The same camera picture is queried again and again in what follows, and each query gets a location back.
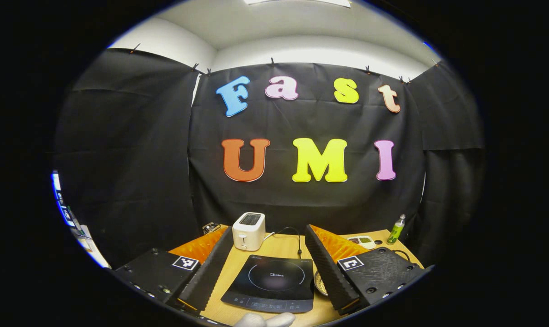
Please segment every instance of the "black fabric backdrop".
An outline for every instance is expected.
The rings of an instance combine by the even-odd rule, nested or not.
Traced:
[[[476,99],[447,62],[408,86],[420,114],[426,181],[406,245],[425,266],[472,218],[485,175],[484,131]]]
[[[156,54],[109,49],[69,92],[54,168],[113,268],[200,235],[186,142],[198,73]]]
[[[247,109],[226,117],[226,106],[216,89],[247,76]],[[299,97],[272,99],[264,89],[274,76],[297,80]],[[338,102],[334,81],[353,79],[359,101]],[[389,85],[397,92],[397,114],[385,106],[377,89]],[[265,213],[266,229],[285,226],[303,231],[313,224],[338,234],[389,229],[405,213],[413,225],[424,181],[424,154],[420,120],[407,89],[391,77],[327,64],[269,64],[222,70],[200,79],[192,107],[189,133],[190,180],[199,224],[210,221],[231,225],[246,211]],[[331,139],[344,139],[345,173],[342,183],[292,180],[297,172],[293,140],[313,139],[322,153]],[[251,169],[251,139],[268,139],[264,174],[254,182],[237,182],[224,173],[224,139],[242,139],[240,167]],[[377,180],[378,150],[374,142],[388,139],[394,180]]]

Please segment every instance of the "metal bowl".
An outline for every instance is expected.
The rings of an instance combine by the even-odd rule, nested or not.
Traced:
[[[322,278],[318,274],[318,271],[315,271],[314,273],[314,286],[317,288],[319,292],[321,292],[322,295],[329,296],[326,293],[325,284],[322,283]]]

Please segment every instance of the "power cord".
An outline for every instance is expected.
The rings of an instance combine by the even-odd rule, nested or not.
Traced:
[[[274,234],[280,234],[283,230],[285,230],[285,229],[287,229],[287,228],[290,228],[290,229],[295,230],[295,232],[297,233],[297,236],[299,237],[299,251],[297,252],[297,254],[299,255],[299,259],[302,259],[302,258],[301,258],[301,253],[302,253],[303,251],[301,250],[301,234],[299,233],[299,231],[298,231],[296,228],[291,227],[291,226],[287,226],[287,227],[285,227],[285,228],[279,230],[279,231],[276,232],[276,233],[275,233],[275,232],[272,232],[272,233],[268,234],[268,236],[266,236],[266,237],[264,238],[264,240],[266,240],[266,238],[269,238],[270,236],[272,236],[272,235],[274,235]]]
[[[406,256],[406,258],[407,258],[407,261],[411,262],[411,260],[410,260],[410,256],[409,256],[409,255],[407,255],[407,253],[406,253],[405,251],[401,251],[401,250],[393,250],[393,252],[401,252],[401,253],[403,253],[403,254],[404,254],[404,255]]]

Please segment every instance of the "white glove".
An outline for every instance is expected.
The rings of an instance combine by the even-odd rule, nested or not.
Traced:
[[[276,315],[264,320],[257,314],[245,314],[233,327],[289,327],[295,321],[296,316],[290,312]]]

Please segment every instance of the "white toaster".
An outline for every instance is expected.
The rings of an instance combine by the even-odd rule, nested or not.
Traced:
[[[244,213],[232,226],[234,246],[240,250],[256,251],[262,245],[266,232],[263,213]]]

